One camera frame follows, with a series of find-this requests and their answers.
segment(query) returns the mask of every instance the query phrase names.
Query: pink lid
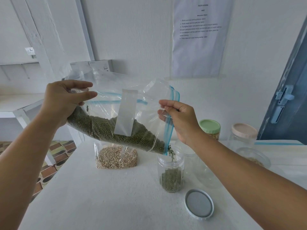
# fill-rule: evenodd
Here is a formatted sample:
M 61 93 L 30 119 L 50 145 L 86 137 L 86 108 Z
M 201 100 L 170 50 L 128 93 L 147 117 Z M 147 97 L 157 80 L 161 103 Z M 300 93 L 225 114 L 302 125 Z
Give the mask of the pink lid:
M 246 123 L 233 124 L 231 127 L 231 131 L 234 135 L 245 139 L 256 139 L 258 135 L 257 129 Z

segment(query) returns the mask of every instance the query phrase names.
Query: bag of beige beans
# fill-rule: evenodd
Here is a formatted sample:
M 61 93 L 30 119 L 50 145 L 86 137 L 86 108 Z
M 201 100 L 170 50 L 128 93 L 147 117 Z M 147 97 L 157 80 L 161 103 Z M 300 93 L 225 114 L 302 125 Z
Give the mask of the bag of beige beans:
M 122 169 L 135 167 L 138 153 L 135 148 L 114 143 L 94 143 L 96 167 L 99 169 Z

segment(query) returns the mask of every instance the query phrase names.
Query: blue door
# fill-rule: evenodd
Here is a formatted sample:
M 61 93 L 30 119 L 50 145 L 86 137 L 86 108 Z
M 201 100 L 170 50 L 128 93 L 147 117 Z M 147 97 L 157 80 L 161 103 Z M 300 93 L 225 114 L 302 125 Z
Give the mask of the blue door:
M 307 18 L 259 130 L 258 139 L 307 145 Z

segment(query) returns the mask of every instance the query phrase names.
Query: plastic bag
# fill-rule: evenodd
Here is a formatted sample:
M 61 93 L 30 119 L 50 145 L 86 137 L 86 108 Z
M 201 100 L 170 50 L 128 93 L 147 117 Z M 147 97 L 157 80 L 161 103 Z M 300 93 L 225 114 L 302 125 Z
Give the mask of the plastic bag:
M 99 169 L 122 169 L 135 167 L 138 153 L 135 148 L 113 143 L 94 143 L 96 167 Z
M 94 69 L 73 71 L 66 79 L 90 81 L 90 91 L 98 93 L 68 117 L 73 128 L 100 141 L 167 154 L 173 122 L 168 114 L 165 122 L 159 119 L 158 101 L 180 99 L 168 82 Z

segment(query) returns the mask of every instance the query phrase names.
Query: hand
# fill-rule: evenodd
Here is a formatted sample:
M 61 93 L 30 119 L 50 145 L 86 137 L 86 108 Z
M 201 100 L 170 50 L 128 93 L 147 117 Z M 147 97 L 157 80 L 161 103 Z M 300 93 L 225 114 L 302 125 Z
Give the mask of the hand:
M 67 118 L 72 114 L 77 105 L 84 105 L 83 101 L 97 96 L 94 91 L 88 91 L 93 83 L 88 81 L 56 81 L 47 85 L 44 102 L 39 115 L 43 118 L 50 117 L 57 127 L 65 125 Z M 69 93 L 72 88 L 85 89 L 85 92 Z
M 202 129 L 198 125 L 193 107 L 171 100 L 160 100 L 159 104 L 172 117 L 178 139 L 189 145 L 191 137 Z M 166 120 L 166 112 L 158 110 L 159 118 Z

